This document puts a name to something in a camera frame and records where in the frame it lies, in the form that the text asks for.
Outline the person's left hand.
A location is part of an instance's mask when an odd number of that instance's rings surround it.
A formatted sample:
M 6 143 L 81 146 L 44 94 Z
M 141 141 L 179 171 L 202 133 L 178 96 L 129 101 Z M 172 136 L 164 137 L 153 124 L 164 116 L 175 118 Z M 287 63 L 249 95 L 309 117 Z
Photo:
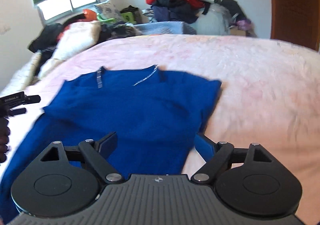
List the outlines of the person's left hand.
M 8 127 L 9 121 L 1 117 L 0 121 L 0 163 L 4 163 L 7 160 L 7 153 L 10 151 L 9 135 L 10 129 Z

